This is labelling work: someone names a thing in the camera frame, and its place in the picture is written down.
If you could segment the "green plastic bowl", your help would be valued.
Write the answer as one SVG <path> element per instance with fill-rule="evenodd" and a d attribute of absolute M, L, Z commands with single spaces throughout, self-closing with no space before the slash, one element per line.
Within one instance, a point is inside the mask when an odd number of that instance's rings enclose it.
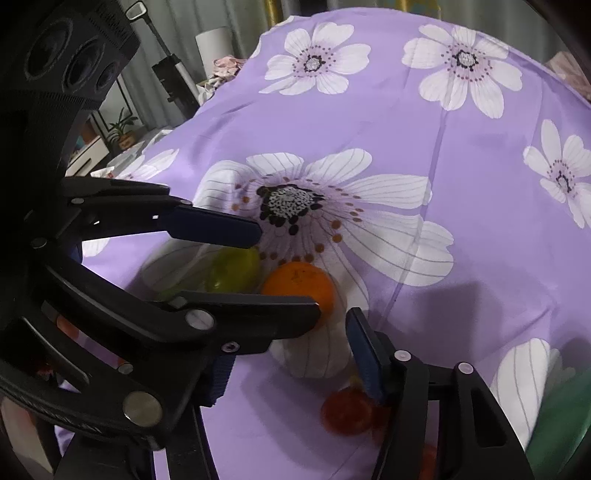
<path fill-rule="evenodd" d="M 543 400 L 526 454 L 535 479 L 590 478 L 590 370 Z"/>

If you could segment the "orange mandarin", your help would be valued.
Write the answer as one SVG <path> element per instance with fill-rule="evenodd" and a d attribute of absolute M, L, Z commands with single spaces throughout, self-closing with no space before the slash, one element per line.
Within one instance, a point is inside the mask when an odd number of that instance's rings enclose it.
<path fill-rule="evenodd" d="M 69 338 L 77 340 L 79 338 L 80 331 L 72 323 L 66 320 L 63 316 L 59 315 L 56 319 L 57 327 L 65 333 Z"/>
<path fill-rule="evenodd" d="M 321 317 L 315 330 L 327 323 L 335 308 L 335 290 L 324 270 L 304 262 L 289 262 L 270 273 L 260 293 L 270 296 L 310 297 L 318 303 Z"/>

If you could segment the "white paper roll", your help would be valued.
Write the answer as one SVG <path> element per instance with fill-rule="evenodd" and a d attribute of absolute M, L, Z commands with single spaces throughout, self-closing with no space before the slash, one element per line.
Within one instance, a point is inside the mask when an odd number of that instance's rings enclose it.
<path fill-rule="evenodd" d="M 231 32 L 228 27 L 201 32 L 195 36 L 195 42 L 206 77 L 211 77 L 215 60 L 233 54 Z"/>

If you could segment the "purple floral tablecloth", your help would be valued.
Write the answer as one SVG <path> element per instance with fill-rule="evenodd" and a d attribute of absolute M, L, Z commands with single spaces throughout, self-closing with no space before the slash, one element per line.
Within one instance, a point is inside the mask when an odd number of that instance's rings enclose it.
<path fill-rule="evenodd" d="M 204 411 L 223 479 L 367 479 L 382 432 L 322 425 L 361 386 L 359 307 L 422 361 L 472 364 L 525 453 L 543 400 L 590 370 L 590 104 L 499 39 L 386 9 L 293 17 L 114 179 L 259 223 L 263 274 L 332 280 L 320 329 L 235 362 Z M 90 240 L 86 267 L 149 300 L 204 289 L 218 247 Z"/>

